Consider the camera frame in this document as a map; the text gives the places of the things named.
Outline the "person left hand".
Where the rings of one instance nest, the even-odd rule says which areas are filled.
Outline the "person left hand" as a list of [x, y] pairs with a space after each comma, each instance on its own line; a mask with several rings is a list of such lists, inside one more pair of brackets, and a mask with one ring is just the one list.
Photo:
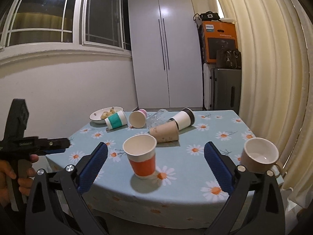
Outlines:
[[[28, 168], [25, 172], [25, 178], [19, 178], [17, 182], [19, 183], [19, 191], [21, 194], [25, 196], [29, 196], [30, 190], [32, 187], [33, 180], [32, 178], [36, 175], [36, 171], [32, 168], [32, 164], [38, 162], [39, 157], [36, 154], [30, 155], [30, 168]], [[5, 207], [10, 203], [10, 197], [6, 182], [6, 177], [10, 177], [11, 179], [16, 179], [16, 174], [13, 168], [7, 161], [1, 160], [1, 206]]]

